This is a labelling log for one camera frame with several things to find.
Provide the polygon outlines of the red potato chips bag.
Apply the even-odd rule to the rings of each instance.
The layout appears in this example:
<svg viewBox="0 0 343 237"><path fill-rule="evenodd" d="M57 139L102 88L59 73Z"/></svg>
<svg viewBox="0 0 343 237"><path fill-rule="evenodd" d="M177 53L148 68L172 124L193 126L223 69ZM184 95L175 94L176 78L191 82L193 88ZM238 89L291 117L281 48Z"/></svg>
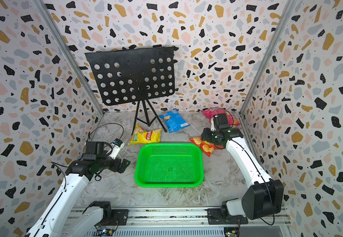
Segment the red potato chips bag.
<svg viewBox="0 0 343 237"><path fill-rule="evenodd" d="M221 145L215 145L207 141L203 141L201 137L190 138L189 141L199 147L208 157L211 156L214 150L224 149Z"/></svg>

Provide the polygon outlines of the yellow potato chips bag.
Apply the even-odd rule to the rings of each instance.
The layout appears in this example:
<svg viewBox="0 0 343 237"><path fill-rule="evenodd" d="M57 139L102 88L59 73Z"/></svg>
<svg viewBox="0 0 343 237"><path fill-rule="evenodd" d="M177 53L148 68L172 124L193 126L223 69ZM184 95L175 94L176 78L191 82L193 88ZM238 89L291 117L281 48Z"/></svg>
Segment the yellow potato chips bag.
<svg viewBox="0 0 343 237"><path fill-rule="evenodd" d="M139 124L135 125L135 130L128 145L159 143L162 129L145 131Z"/></svg>

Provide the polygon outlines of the blue potato chips bag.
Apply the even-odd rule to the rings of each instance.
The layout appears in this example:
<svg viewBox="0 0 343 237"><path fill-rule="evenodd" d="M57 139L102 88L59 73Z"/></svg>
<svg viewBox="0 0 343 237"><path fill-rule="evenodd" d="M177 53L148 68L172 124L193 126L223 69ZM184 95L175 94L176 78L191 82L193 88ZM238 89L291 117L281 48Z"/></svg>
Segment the blue potato chips bag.
<svg viewBox="0 0 343 237"><path fill-rule="evenodd" d="M165 122L169 133L180 131L181 129L190 125L182 118L178 110L172 110L165 114L159 115L159 118Z"/></svg>

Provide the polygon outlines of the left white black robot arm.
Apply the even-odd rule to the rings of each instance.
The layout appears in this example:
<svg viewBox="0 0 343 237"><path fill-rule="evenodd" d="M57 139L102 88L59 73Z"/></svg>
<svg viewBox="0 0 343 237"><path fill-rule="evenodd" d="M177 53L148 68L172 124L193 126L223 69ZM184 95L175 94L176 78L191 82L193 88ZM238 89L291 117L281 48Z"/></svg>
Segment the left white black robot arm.
<svg viewBox="0 0 343 237"><path fill-rule="evenodd" d="M83 237L91 228L98 225L125 225L120 216L127 210L113 211L108 201L94 201L71 225L65 226L78 197L92 180L98 180L101 172L108 169L124 173L130 161L118 158L124 147L123 141L113 143L87 142L81 159L73 161L63 173L64 180L56 195L34 224L27 231L27 237Z"/></svg>

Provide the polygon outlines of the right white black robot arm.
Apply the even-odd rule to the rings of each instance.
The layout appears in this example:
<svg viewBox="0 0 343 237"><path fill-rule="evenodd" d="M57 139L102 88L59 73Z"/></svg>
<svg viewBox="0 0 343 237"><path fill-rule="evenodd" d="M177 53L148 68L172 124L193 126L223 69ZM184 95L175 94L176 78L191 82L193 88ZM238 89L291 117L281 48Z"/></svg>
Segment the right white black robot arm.
<svg viewBox="0 0 343 237"><path fill-rule="evenodd" d="M244 135L230 125L226 114L214 115L212 127L205 128L201 138L217 146L223 146L234 158L244 176L247 191L241 199L224 201L220 207L224 223L241 224L246 218L262 219L280 213L284 186L263 169L252 154Z"/></svg>

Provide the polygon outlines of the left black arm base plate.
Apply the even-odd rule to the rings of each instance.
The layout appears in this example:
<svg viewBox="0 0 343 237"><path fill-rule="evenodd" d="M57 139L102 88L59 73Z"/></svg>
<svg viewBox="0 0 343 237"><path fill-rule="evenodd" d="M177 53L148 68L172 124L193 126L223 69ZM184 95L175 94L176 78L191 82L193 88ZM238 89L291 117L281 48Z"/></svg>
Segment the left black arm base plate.
<svg viewBox="0 0 343 237"><path fill-rule="evenodd" d="M99 222L102 226L125 226L128 221L128 209L104 210L103 218Z"/></svg>

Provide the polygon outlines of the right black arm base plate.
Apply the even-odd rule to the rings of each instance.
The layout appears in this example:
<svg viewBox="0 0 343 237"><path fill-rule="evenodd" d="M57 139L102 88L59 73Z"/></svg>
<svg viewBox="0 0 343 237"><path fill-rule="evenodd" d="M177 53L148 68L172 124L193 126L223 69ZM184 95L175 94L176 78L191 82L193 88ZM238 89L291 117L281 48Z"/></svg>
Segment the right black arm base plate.
<svg viewBox="0 0 343 237"><path fill-rule="evenodd" d="M248 219L243 215L230 215L222 208L207 209L207 217L210 225L243 225L248 224Z"/></svg>

